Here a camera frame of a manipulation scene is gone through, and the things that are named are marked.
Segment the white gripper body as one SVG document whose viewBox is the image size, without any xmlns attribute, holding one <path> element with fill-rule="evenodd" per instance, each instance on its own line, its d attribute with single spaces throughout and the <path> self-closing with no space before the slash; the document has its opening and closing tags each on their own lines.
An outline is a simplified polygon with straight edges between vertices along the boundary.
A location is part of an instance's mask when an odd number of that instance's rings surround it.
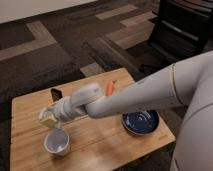
<svg viewBox="0 0 213 171">
<path fill-rule="evenodd" d="M 69 100 L 70 98 L 65 96 L 48 107 L 58 122 L 66 123 L 72 120 L 72 117 L 66 112 Z"/>
</svg>

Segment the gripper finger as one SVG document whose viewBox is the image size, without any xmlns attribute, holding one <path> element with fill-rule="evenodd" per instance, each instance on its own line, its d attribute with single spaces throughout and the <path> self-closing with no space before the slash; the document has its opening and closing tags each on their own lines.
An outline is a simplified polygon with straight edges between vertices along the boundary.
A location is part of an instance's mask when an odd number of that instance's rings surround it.
<svg viewBox="0 0 213 171">
<path fill-rule="evenodd" d="M 43 121 L 43 120 L 47 120 L 47 119 L 50 119 L 52 120 L 53 119 L 53 114 L 52 112 L 50 111 L 49 108 L 47 107 L 44 107 L 38 114 L 38 119 L 40 121 Z"/>
<path fill-rule="evenodd" d="M 62 129 L 62 122 L 57 121 L 56 123 L 54 123 L 53 129 Z"/>
</svg>

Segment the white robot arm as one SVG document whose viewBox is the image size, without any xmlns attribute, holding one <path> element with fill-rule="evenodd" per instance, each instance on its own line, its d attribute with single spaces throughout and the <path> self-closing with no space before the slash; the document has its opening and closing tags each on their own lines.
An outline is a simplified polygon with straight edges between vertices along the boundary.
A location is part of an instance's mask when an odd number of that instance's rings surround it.
<svg viewBox="0 0 213 171">
<path fill-rule="evenodd" d="M 173 63 L 108 96 L 99 83 L 86 84 L 41 109 L 49 128 L 78 117 L 187 108 L 170 171 L 213 171 L 213 50 Z"/>
</svg>

